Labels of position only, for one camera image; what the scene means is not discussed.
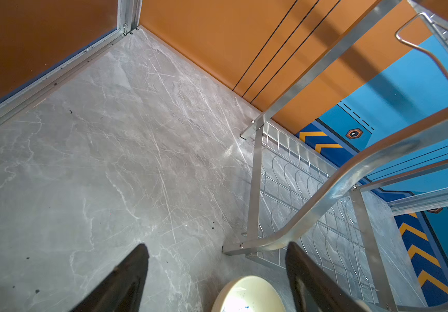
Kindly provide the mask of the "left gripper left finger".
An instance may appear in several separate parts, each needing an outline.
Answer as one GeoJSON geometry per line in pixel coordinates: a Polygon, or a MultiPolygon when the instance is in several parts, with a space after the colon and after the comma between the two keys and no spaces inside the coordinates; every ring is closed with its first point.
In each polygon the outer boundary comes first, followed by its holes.
{"type": "Polygon", "coordinates": [[[148,273],[149,253],[138,244],[73,311],[138,311],[148,273]]]}

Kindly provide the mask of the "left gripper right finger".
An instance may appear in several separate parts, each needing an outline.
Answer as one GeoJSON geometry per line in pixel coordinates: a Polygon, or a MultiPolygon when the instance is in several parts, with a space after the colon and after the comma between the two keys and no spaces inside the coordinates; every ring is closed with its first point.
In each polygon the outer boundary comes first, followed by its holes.
{"type": "Polygon", "coordinates": [[[287,247],[286,272],[297,311],[371,310],[343,291],[295,242],[287,247]]]}

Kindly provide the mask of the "cream white bowl top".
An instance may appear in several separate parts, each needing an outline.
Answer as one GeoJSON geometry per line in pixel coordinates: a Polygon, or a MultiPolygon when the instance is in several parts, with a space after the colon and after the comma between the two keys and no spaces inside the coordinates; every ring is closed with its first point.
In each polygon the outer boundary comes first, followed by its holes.
{"type": "Polygon", "coordinates": [[[226,284],[211,312],[282,311],[285,306],[275,288],[258,276],[244,276],[226,284]]]}

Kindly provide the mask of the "stainless steel dish rack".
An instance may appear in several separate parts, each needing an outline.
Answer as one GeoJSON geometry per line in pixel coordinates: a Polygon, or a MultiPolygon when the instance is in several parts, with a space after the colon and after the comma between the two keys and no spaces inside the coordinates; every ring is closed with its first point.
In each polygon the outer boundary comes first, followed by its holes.
{"type": "MultiPolygon", "coordinates": [[[[252,199],[257,198],[260,192],[264,125],[397,5],[398,1],[374,2],[330,48],[320,55],[301,78],[297,79],[272,106],[241,133],[244,139],[253,133],[256,135],[255,148],[258,151],[254,153],[252,199]]],[[[251,203],[249,205],[247,240],[239,244],[226,244],[222,247],[222,252],[229,256],[235,256],[278,250],[287,246],[288,243],[305,234],[347,192],[355,191],[355,194],[360,196],[361,192],[356,185],[367,174],[385,163],[446,139],[448,139],[448,107],[358,153],[338,169],[281,230],[269,237],[258,239],[252,236],[252,232],[258,229],[259,205],[251,203]]]]}

